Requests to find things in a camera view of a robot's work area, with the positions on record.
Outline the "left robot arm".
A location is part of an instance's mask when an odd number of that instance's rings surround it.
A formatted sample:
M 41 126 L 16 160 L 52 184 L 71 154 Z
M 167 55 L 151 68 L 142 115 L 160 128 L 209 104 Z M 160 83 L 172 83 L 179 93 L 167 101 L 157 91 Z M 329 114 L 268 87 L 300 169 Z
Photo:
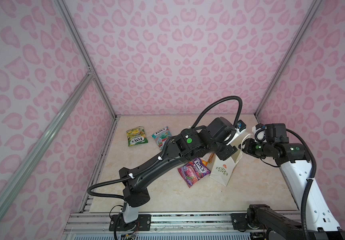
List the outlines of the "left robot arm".
M 200 126 L 202 117 L 215 106 L 226 101 L 236 100 L 238 109 L 233 123 L 223 117 L 215 118 L 208 126 Z M 206 154 L 216 154 L 225 161 L 237 152 L 237 148 L 231 142 L 241 133 L 239 116 L 242 110 L 242 99 L 238 96 L 224 97 L 205 108 L 193 125 L 184 129 L 180 134 L 169 137 L 160 153 L 152 157 L 144 164 L 133 168 L 122 168 L 119 171 L 119 179 L 98 183 L 90 186 L 87 193 L 90 196 L 101 198 L 116 198 L 124 201 L 119 213 L 126 224 L 138 219 L 139 208 L 150 200 L 147 187 L 156 179 L 180 165 L 186 164 L 196 158 L 202 158 Z M 122 195 L 97 193 L 94 189 L 123 183 Z

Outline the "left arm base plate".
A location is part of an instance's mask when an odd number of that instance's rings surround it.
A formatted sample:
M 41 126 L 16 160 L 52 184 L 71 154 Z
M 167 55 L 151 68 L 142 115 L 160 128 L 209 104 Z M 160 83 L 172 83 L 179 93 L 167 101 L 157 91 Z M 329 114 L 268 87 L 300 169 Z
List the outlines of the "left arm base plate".
M 114 230 L 119 232 L 129 232 L 129 231 L 149 231 L 151 225 L 151 215 L 139 215 L 138 218 L 131 222 L 125 223 L 123 217 L 118 218 L 118 215 L 113 215 L 111 217 L 111 222 L 109 226 L 109 231 Z

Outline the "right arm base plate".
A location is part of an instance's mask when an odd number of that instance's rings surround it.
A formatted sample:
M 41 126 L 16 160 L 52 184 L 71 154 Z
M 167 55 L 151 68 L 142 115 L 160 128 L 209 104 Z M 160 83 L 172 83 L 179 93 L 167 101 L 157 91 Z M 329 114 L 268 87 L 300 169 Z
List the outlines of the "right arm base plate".
M 247 213 L 233 213 L 230 214 L 233 229 L 239 232 L 246 232 L 253 230 L 247 222 Z

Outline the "white illustrated paper bag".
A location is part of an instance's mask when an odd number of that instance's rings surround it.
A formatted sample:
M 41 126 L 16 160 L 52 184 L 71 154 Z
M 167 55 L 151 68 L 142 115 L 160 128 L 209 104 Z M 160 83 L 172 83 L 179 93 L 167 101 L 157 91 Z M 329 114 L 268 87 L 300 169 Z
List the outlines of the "white illustrated paper bag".
M 237 147 L 238 152 L 225 161 L 221 161 L 216 156 L 212 168 L 209 169 L 211 171 L 209 176 L 211 179 L 215 180 L 216 182 L 225 187 L 228 185 L 233 170 L 235 169 L 235 167 L 241 159 L 241 150 L 239 148 L 239 145 L 241 145 L 242 141 L 250 135 L 251 134 L 248 133 L 246 130 L 243 133 L 237 132 L 235 134 L 235 137 L 229 143 L 229 145 Z

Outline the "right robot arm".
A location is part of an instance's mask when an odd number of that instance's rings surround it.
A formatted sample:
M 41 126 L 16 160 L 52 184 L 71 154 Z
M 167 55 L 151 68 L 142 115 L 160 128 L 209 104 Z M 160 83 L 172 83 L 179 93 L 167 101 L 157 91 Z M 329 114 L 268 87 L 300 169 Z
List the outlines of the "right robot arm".
M 246 222 L 250 228 L 265 227 L 285 240 L 345 240 L 345 230 L 334 218 L 316 182 L 316 160 L 306 142 L 285 124 L 258 124 L 254 137 L 244 140 L 242 151 L 263 161 L 272 158 L 300 211 L 300 222 L 263 204 L 250 205 Z

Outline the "teal Fox's candy bag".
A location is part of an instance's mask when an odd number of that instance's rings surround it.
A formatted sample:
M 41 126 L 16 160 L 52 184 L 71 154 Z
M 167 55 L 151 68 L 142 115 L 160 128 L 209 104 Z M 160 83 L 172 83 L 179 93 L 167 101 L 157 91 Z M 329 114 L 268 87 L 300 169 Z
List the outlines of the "teal Fox's candy bag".
M 170 133 L 169 127 L 164 127 L 156 131 L 154 134 L 152 134 L 152 137 L 155 140 L 160 150 L 162 150 L 165 141 L 169 139 L 171 136 L 172 135 Z

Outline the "yellow green Fox's candy bag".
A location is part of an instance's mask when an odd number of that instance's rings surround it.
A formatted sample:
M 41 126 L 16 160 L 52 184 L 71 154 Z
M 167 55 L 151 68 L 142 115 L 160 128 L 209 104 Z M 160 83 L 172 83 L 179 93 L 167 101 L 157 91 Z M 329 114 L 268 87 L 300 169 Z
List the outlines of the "yellow green Fox's candy bag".
M 126 136 L 129 147 L 148 143 L 144 127 L 142 126 L 127 130 Z

